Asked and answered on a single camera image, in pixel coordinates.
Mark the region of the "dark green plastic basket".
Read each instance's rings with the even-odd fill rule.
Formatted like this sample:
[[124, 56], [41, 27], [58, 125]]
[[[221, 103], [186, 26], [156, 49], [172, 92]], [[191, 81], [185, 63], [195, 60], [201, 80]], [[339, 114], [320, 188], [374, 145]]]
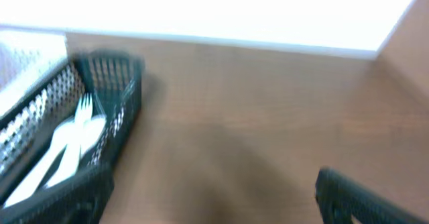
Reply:
[[[75, 54], [48, 73], [1, 118], [1, 206], [50, 146], [58, 125], [74, 120], [79, 99], [90, 93], [93, 114], [107, 122], [97, 144], [80, 158], [76, 171], [102, 163], [113, 165], [141, 109], [144, 63], [122, 52], [98, 50]], [[35, 191], [58, 169], [64, 148]]]

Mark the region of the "clear plastic perforated basket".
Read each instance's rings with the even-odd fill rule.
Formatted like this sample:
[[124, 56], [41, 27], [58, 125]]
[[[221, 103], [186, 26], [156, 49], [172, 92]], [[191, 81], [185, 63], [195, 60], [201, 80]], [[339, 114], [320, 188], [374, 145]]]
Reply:
[[67, 57], [66, 36], [1, 30], [1, 115], [59, 67]]

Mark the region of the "white plastic fork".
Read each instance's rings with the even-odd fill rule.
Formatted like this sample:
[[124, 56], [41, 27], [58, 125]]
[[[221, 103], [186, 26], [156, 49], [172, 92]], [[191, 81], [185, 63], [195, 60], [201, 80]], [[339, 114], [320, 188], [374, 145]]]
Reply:
[[73, 127], [74, 120], [72, 118], [66, 119], [56, 127], [48, 150], [10, 194], [3, 205], [4, 209], [28, 199], [35, 193], [54, 160], [66, 147], [66, 138], [71, 133]]
[[74, 114], [74, 123], [71, 133], [67, 139], [67, 146], [58, 169], [43, 185], [50, 188], [73, 176], [80, 162], [80, 149], [83, 139], [83, 129], [86, 121], [90, 120], [93, 114], [93, 100], [90, 93], [84, 94], [78, 101]]

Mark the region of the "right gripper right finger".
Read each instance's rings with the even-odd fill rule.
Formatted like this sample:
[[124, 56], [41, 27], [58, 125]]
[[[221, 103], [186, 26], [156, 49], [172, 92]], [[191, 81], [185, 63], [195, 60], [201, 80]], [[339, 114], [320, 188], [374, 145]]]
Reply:
[[324, 223], [425, 223], [333, 168], [319, 170], [315, 199]]

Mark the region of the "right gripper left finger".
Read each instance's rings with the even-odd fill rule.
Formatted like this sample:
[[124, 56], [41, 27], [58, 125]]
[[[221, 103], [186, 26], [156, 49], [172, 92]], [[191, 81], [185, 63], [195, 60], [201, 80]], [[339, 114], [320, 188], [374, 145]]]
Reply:
[[1, 222], [98, 223], [114, 189], [109, 165], [86, 167], [67, 180], [1, 210]]

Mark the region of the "thick white plastic spoon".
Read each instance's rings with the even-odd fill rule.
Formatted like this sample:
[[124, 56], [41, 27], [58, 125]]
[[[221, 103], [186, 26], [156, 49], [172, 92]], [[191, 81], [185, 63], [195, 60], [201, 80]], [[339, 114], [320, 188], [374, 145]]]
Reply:
[[95, 115], [84, 124], [84, 141], [80, 147], [80, 158], [91, 150], [98, 142], [107, 122], [105, 115]]

